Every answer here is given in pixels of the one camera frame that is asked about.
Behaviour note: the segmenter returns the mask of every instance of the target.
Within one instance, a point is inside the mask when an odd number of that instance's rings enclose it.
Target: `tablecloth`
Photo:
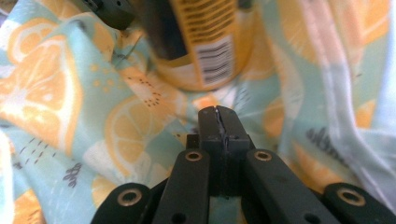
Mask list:
[[[138,21],[119,31],[82,1],[18,1],[0,28],[0,220],[89,223],[116,186],[168,177],[211,105],[309,188],[352,183],[396,212],[392,5],[256,1],[247,65],[198,92],[157,76]],[[244,221],[239,198],[211,199],[210,223]]]

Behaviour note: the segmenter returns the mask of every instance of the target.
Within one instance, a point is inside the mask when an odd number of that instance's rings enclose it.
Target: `lemon slice pattern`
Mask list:
[[[0,79],[0,118],[69,155],[81,99],[74,59],[63,35],[34,48],[9,77]]]
[[[15,29],[9,38],[7,55],[9,60],[20,63],[56,26],[44,18],[32,19]]]
[[[189,104],[187,96],[184,92],[171,86],[158,78],[157,74],[149,74],[148,81],[152,83],[155,90],[161,95],[163,103],[172,112],[173,115],[180,119],[180,122],[185,124],[187,106]]]
[[[371,100],[359,106],[355,112],[356,125],[360,128],[368,129],[371,127],[376,100]]]
[[[329,5],[349,62],[358,73],[355,66],[361,62],[364,48],[389,31],[389,1],[334,0]]]
[[[93,44],[100,50],[105,61],[110,62],[113,50],[115,47],[115,40],[111,33],[100,22],[94,24]]]
[[[297,155],[297,164],[294,164],[293,170],[297,170],[296,174],[309,188],[323,192],[329,184],[345,181],[329,167],[309,155],[297,142],[293,142],[292,146]]]
[[[279,139],[282,134],[283,120],[285,118],[285,107],[282,99],[277,97],[267,107],[262,116],[262,127],[268,138]]]
[[[277,0],[277,6],[283,34],[294,52],[311,63],[317,63],[303,12],[299,9],[297,0]]]
[[[270,47],[266,42],[267,33],[258,14],[255,13],[255,26],[253,28],[254,48],[248,55],[247,64],[242,70],[241,78],[243,80],[264,80],[272,76],[276,71]]]
[[[107,198],[110,192],[117,186],[102,176],[97,176],[92,181],[92,199],[93,204],[98,208]]]
[[[46,7],[61,20],[66,20],[81,12],[73,1],[39,0],[37,3]]]
[[[118,169],[130,175],[145,146],[163,129],[163,124],[137,96],[118,104],[106,120],[108,153]]]
[[[46,223],[40,203],[32,189],[15,200],[14,223]]]

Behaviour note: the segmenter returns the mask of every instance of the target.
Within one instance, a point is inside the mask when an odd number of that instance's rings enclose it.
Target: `lemon print fabric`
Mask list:
[[[63,35],[41,43],[9,77],[0,79],[0,117],[67,152],[81,98],[73,56]]]
[[[110,192],[117,186],[102,176],[97,176],[92,182],[92,199],[95,207],[99,207]]]
[[[56,15],[60,20],[66,20],[81,12],[76,5],[76,1],[53,1],[53,0],[38,0],[38,4],[47,8],[51,13]]]
[[[9,38],[9,60],[20,63],[55,27],[55,22],[44,18],[33,19],[18,27]]]
[[[169,111],[174,114],[182,124],[185,124],[187,122],[187,107],[189,104],[186,94],[161,80],[156,72],[148,74],[148,81],[152,83],[154,89],[161,95],[163,103]]]
[[[220,105],[219,100],[216,99],[216,97],[211,93],[192,101],[192,103],[197,108],[197,110],[202,110],[209,106]]]
[[[129,66],[119,71],[125,83],[142,100],[148,111],[154,113],[157,120],[161,120],[164,125],[172,120],[174,111],[169,108],[169,104],[163,100],[160,91],[151,84],[151,81],[139,69]]]
[[[11,222],[14,210],[11,168],[11,154],[14,153],[14,146],[0,129],[0,220],[6,223]]]
[[[15,217],[13,223],[46,223],[40,203],[32,189],[24,192],[15,201]]]
[[[285,118],[285,106],[280,97],[271,102],[264,110],[262,127],[269,139],[279,139]]]
[[[18,185],[15,200],[23,198],[21,206],[16,206],[16,213],[37,216],[42,211],[48,223],[90,222],[96,211],[92,182],[97,174],[84,163],[17,127],[8,135],[17,143],[12,165],[14,174],[18,175],[14,182]],[[31,200],[35,208],[38,205],[41,208],[38,212],[31,210],[33,206],[24,207],[29,203],[23,194],[29,189],[36,196],[35,201]]]
[[[115,47],[115,41],[110,31],[101,22],[96,22],[93,27],[93,44],[100,50],[104,59],[110,62]]]
[[[361,76],[361,73],[367,74],[370,72],[370,69],[362,67],[373,61],[373,59],[367,58],[368,55],[371,55],[367,48],[369,50],[370,48],[377,48],[378,51],[381,50],[380,48],[384,48],[371,47],[371,45],[384,42],[385,40],[381,39],[386,37],[389,32],[390,2],[388,0],[336,0],[329,1],[329,4],[339,34],[344,42],[351,72],[354,79],[357,79]]]
[[[264,80],[275,73],[275,65],[271,55],[271,49],[267,43],[267,33],[259,13],[254,14],[253,46],[248,55],[247,64],[241,73],[242,80]]]
[[[324,188],[329,184],[345,181],[329,167],[308,154],[300,144],[293,142],[292,145],[297,155],[295,166],[298,168],[296,173],[300,175],[301,179],[309,188],[323,192]]]
[[[297,119],[303,107],[307,89],[304,85],[304,75],[289,54],[274,41],[269,41],[276,70],[278,72],[282,99],[285,104],[285,115],[290,119]]]
[[[311,63],[316,63],[316,53],[311,44],[303,12],[298,0],[277,0],[279,20],[283,35],[294,52]]]
[[[163,124],[137,96],[111,111],[106,120],[106,144],[111,159],[124,175],[129,175],[129,168],[149,140],[162,129]]]
[[[368,129],[371,127],[374,117],[376,101],[372,100],[361,105],[355,112],[356,125],[359,128]]]

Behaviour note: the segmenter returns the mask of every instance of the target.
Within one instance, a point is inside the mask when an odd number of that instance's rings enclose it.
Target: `can label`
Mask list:
[[[234,74],[234,0],[173,0],[177,22],[202,88]]]

